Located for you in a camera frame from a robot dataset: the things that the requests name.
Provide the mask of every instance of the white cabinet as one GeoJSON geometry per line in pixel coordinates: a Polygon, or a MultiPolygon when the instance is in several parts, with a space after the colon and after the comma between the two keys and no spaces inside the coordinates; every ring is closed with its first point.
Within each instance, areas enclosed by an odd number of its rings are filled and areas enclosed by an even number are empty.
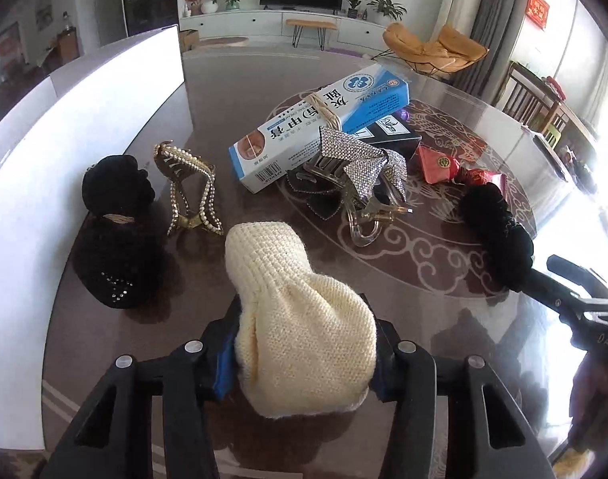
{"type": "Polygon", "coordinates": [[[388,47],[382,38],[385,30],[384,27],[376,23],[343,18],[340,23],[340,33],[337,41],[338,43],[365,46],[375,50],[387,50],[388,47]]]}
{"type": "Polygon", "coordinates": [[[199,30],[200,38],[280,36],[280,12],[222,12],[182,18],[182,30],[199,30]]]}
{"type": "MultiPolygon", "coordinates": [[[[353,20],[343,16],[316,12],[292,12],[282,10],[225,10],[215,14],[200,14],[180,19],[180,30],[199,30],[201,38],[220,38],[224,36],[251,36],[266,41],[286,43],[293,36],[293,26],[287,20],[308,20],[311,22],[334,23],[339,30],[327,30],[326,41],[329,46],[358,46],[369,51],[386,50],[382,34],[386,30],[376,23],[353,20]]],[[[317,29],[305,28],[301,36],[302,44],[318,44],[317,29]]]]}

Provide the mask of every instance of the knitted cream hat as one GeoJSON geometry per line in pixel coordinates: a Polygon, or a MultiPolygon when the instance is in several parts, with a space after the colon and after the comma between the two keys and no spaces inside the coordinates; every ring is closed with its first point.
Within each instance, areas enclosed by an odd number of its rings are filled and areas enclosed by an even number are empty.
{"type": "Polygon", "coordinates": [[[287,224],[241,224],[226,238],[226,270],[242,313],[242,391],[267,418],[359,407],[375,370],[376,328],[346,284],[312,271],[287,224]]]}

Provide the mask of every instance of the flower vase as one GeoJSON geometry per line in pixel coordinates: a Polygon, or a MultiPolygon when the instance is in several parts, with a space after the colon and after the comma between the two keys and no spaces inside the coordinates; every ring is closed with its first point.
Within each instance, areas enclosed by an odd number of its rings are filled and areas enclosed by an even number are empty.
{"type": "Polygon", "coordinates": [[[213,0],[209,0],[208,2],[204,2],[202,4],[202,13],[203,14],[213,14],[218,11],[218,3],[213,0]]]}

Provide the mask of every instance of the silver glitter bow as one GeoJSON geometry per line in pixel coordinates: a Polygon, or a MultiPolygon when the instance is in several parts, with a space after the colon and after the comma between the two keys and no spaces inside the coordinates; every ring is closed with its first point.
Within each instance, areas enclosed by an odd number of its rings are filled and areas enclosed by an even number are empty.
{"type": "Polygon", "coordinates": [[[380,174],[384,175],[406,200],[404,182],[407,179],[406,161],[399,153],[362,142],[343,131],[329,127],[319,128],[322,139],[322,156],[348,160],[344,173],[351,180],[360,199],[367,202],[380,174]]]}

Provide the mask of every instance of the red candy wrapper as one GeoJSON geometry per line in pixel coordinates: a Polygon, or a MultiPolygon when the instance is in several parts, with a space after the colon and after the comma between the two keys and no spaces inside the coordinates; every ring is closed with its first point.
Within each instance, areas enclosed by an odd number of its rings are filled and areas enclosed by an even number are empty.
{"type": "Polygon", "coordinates": [[[421,161],[424,179],[429,184],[454,182],[464,185],[484,185],[489,182],[496,185],[501,194],[506,194],[506,175],[493,173],[485,169],[466,169],[454,157],[435,151],[424,145],[417,148],[421,161]]]}
{"type": "Polygon", "coordinates": [[[459,161],[452,156],[440,153],[434,149],[419,145],[417,153],[420,155],[421,168],[424,178],[429,184],[446,182],[455,179],[459,168],[459,161]]]}

